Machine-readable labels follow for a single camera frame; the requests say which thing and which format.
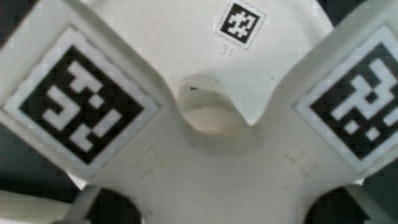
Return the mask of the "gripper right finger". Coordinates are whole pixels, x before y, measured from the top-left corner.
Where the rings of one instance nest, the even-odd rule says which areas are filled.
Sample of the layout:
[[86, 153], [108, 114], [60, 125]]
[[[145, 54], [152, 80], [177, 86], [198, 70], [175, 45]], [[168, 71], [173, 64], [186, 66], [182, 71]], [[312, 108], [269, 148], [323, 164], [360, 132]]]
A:
[[358, 185], [321, 195], [307, 212], [307, 224], [390, 224], [390, 216]]

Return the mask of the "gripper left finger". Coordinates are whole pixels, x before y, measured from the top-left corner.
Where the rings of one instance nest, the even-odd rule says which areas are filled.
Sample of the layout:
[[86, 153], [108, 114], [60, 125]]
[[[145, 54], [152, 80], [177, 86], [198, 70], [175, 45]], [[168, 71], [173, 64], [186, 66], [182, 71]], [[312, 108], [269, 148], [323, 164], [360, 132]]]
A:
[[117, 224], [115, 204], [115, 192], [95, 186], [85, 187], [54, 224]]

